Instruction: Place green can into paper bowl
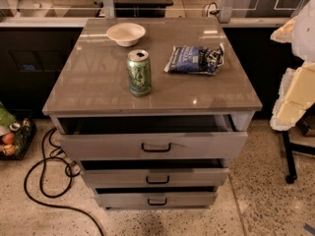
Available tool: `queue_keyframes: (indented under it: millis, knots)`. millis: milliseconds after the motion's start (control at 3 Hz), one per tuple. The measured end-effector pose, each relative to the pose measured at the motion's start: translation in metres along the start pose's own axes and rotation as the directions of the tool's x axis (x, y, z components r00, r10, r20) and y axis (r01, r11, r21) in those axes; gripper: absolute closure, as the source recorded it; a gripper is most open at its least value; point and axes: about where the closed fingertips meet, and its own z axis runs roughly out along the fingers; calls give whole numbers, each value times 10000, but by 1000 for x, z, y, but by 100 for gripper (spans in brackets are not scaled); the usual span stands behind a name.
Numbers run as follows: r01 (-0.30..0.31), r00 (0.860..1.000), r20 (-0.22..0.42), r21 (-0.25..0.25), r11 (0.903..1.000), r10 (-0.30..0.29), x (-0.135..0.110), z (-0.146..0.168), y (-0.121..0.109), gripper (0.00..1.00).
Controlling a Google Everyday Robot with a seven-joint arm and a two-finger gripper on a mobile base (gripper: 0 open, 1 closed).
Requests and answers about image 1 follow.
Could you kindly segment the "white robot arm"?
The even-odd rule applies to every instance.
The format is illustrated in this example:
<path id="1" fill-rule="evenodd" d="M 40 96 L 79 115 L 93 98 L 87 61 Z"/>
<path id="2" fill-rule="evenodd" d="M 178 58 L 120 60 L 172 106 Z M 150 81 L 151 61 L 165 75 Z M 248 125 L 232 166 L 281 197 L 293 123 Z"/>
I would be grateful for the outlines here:
<path id="1" fill-rule="evenodd" d="M 297 16 L 275 30 L 271 40 L 290 43 L 292 54 L 303 60 L 296 70 L 284 72 L 272 111 L 271 127 L 287 131 L 315 103 L 315 0 L 309 0 Z"/>

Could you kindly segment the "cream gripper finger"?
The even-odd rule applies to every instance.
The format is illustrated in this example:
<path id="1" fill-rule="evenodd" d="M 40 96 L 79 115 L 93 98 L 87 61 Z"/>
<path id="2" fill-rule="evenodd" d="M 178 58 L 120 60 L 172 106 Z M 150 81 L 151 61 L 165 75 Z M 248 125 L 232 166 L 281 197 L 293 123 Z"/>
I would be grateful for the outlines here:
<path id="1" fill-rule="evenodd" d="M 283 74 L 270 120 L 276 131 L 295 126 L 306 110 L 315 103 L 315 63 L 304 62 L 296 70 L 287 68 Z"/>
<path id="2" fill-rule="evenodd" d="M 283 26 L 276 29 L 271 34 L 271 40 L 279 43 L 291 43 L 292 42 L 292 31 L 297 17 L 293 17 L 288 20 Z"/>

